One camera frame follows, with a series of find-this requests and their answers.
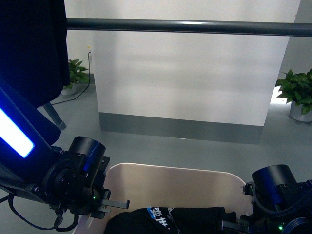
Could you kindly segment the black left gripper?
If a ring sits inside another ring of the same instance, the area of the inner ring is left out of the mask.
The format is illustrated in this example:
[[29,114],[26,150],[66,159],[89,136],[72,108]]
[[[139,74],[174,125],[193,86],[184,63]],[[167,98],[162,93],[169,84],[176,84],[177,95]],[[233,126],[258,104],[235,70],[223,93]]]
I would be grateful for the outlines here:
[[[86,163],[83,172],[86,174],[85,186],[82,196],[76,204],[73,213],[78,215],[91,215],[92,218],[103,219],[105,212],[100,211],[100,205],[104,196],[103,184],[106,177],[106,167],[110,161],[109,157],[103,157],[100,160],[99,166],[92,166]],[[129,209],[130,201],[126,202],[103,200],[104,206]]]

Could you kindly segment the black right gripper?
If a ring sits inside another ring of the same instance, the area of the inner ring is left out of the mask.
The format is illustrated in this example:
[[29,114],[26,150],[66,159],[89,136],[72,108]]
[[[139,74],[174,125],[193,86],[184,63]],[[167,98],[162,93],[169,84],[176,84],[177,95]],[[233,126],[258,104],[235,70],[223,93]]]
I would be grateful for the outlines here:
[[284,217],[242,215],[236,222],[222,220],[220,230],[237,234],[281,234],[287,223],[288,220]]

